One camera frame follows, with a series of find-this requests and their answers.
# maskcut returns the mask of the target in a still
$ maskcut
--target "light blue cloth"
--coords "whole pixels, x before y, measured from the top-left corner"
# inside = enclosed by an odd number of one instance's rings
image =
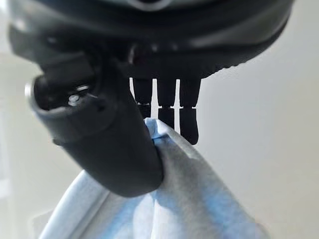
[[[133,199],[104,189],[86,172],[70,185],[40,239],[267,239],[211,167],[178,133],[146,119],[164,181]]]

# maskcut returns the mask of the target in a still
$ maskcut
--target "white wall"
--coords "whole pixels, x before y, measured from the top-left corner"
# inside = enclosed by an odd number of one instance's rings
[[[205,79],[197,107],[198,150],[275,239],[318,238],[318,9],[318,1],[297,1],[275,45]],[[13,239],[27,237],[28,220],[54,207],[79,170],[28,110],[23,87],[36,72],[0,56]]]

